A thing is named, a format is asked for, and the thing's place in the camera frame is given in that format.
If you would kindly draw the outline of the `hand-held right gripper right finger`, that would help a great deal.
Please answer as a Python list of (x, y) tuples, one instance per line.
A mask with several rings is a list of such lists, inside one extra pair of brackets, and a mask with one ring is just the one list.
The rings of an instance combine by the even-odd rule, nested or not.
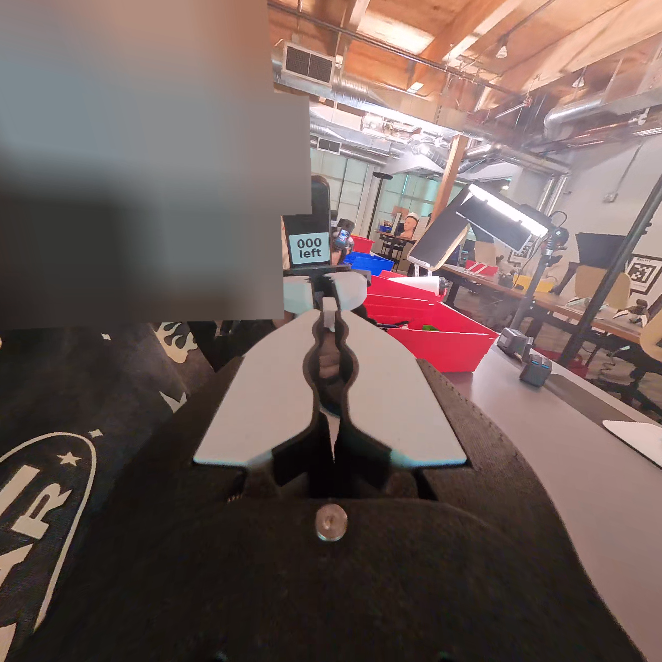
[(415, 356), (343, 310), (335, 317), (343, 389), (335, 461), (369, 484), (394, 473), (468, 466), (468, 456)]

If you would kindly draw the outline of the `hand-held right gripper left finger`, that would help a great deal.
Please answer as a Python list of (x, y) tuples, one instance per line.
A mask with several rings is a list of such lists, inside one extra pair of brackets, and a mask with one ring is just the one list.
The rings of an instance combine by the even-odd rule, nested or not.
[(310, 310), (240, 358), (194, 464), (270, 473), (278, 485), (303, 474), (326, 481), (334, 458), (316, 385), (323, 336), (322, 313)]

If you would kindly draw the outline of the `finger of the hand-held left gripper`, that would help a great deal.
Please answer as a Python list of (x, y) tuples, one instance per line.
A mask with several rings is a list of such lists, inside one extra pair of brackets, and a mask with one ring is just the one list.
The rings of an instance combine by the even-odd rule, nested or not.
[(330, 274), (333, 297), (339, 311), (360, 308), (367, 298), (371, 274), (362, 271), (336, 271)]
[(314, 288), (309, 276), (283, 277), (283, 309), (294, 317), (315, 309)]

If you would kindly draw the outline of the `blue plastic bin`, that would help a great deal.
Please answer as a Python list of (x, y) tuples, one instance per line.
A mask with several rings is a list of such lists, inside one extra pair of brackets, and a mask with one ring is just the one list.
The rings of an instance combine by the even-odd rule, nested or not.
[(394, 267), (394, 261), (392, 260), (380, 255), (360, 252), (347, 254), (343, 260), (343, 264), (349, 265), (352, 269), (368, 271), (376, 277), (379, 277), (382, 272), (392, 272)]

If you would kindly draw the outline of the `white bottle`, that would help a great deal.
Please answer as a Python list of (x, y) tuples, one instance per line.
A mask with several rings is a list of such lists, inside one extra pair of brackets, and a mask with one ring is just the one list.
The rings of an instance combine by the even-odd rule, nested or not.
[(448, 282), (440, 276), (401, 276), (388, 278), (391, 282), (426, 291), (444, 299), (448, 290)]

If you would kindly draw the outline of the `large red plastic bin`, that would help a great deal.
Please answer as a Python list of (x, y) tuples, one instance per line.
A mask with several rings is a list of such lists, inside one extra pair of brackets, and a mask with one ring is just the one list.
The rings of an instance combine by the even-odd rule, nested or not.
[(420, 294), (368, 294), (365, 307), (389, 336), (441, 373), (474, 372), (498, 338), (495, 331)]

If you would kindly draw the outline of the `bright studio light panel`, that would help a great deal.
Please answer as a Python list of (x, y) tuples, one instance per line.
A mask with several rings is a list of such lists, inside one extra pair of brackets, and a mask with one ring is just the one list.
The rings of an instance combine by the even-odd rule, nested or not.
[(549, 217), (529, 205), (515, 203), (474, 183), (464, 186), (450, 207), (513, 252), (521, 252), (529, 242), (544, 238), (553, 226)]

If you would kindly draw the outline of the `white air vent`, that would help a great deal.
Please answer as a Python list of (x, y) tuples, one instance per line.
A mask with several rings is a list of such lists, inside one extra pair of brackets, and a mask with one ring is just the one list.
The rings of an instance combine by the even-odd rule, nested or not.
[(287, 76), (330, 89), (334, 83), (335, 60), (300, 44), (286, 42), (283, 46), (281, 71)]

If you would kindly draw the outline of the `black light stand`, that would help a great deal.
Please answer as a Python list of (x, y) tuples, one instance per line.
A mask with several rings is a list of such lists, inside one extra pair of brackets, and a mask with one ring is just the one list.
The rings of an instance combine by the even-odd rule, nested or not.
[(556, 217), (562, 217), (561, 223), (558, 226), (552, 227), (542, 242), (540, 259), (534, 275), (510, 323), (510, 328), (513, 330), (520, 330), (523, 320), (532, 311), (535, 292), (543, 278), (545, 270), (558, 263), (561, 259), (558, 253), (565, 251), (567, 248), (566, 244), (569, 239), (569, 231), (565, 227), (568, 218), (567, 213), (561, 210), (555, 211), (550, 216), (550, 219), (553, 220)]

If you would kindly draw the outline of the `wooden table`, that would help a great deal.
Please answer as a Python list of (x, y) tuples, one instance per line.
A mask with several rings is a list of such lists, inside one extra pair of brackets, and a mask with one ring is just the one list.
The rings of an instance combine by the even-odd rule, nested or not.
[[(456, 299), (460, 289), (490, 299), (492, 306), (485, 313), (486, 317), (491, 319), (488, 327), (501, 325), (502, 318), (513, 316), (525, 296), (523, 290), (502, 287), (495, 277), (484, 277), (448, 264), (441, 267), (441, 272), (450, 282), (445, 300), (447, 305), (457, 306)], [(534, 301), (525, 311), (524, 317), (529, 319), (530, 323), (528, 326), (523, 324), (524, 329), (534, 338), (539, 335), (544, 325), (557, 328), (568, 335), (574, 334), (584, 311), (578, 306), (568, 306), (567, 302), (568, 297), (564, 295), (534, 294)], [(616, 348), (639, 345), (642, 327), (626, 318), (616, 319), (614, 315), (614, 310), (610, 308), (601, 310), (593, 319), (589, 330), (584, 333), (583, 342)]]

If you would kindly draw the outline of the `black printed shirt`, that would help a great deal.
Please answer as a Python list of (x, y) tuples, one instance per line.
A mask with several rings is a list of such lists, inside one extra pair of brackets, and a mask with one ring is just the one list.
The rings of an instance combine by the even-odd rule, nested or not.
[(1, 660), (16, 661), (128, 462), (270, 320), (1, 330)]

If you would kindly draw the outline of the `black slanted pole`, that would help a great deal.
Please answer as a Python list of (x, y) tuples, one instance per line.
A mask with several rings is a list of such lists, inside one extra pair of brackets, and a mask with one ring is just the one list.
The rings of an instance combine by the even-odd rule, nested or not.
[(653, 186), (649, 196), (643, 204), (640, 212), (638, 213), (630, 231), (625, 236), (622, 244), (611, 261), (609, 268), (602, 277), (600, 284), (592, 296), (591, 300), (586, 306), (582, 317), (579, 320), (575, 330), (570, 335), (570, 338), (561, 353), (558, 363), (566, 368), (571, 360), (580, 350), (588, 332), (592, 328), (592, 323), (600, 311), (602, 305), (606, 302), (606, 298), (610, 293), (612, 287), (616, 283), (617, 277), (621, 274), (627, 259), (632, 255), (636, 245), (641, 237), (648, 231), (651, 226), (652, 219), (661, 204), (661, 176)]

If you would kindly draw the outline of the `black and white marker poster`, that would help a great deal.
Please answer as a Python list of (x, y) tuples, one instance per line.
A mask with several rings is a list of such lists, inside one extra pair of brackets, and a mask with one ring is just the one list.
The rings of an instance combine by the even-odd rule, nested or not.
[(649, 294), (661, 274), (661, 258), (634, 253), (625, 265), (630, 294)]

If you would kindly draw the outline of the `wooden post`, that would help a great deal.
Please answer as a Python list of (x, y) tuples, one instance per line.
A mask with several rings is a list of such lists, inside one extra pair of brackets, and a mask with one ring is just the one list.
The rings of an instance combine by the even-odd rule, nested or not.
[(458, 134), (451, 143), (449, 158), (443, 170), (434, 208), (430, 215), (430, 222), (428, 224), (430, 227), (450, 202), (451, 192), (459, 174), (459, 168), (464, 159), (468, 142), (469, 138), (467, 136)]

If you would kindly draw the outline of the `silver air duct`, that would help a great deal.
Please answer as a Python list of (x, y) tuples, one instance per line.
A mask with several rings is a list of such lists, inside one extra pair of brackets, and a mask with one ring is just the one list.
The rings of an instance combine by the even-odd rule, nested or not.
[(617, 79), (601, 93), (552, 109), (543, 121), (544, 135), (558, 137), (561, 130), (595, 114), (632, 114), (661, 105), (661, 79)]

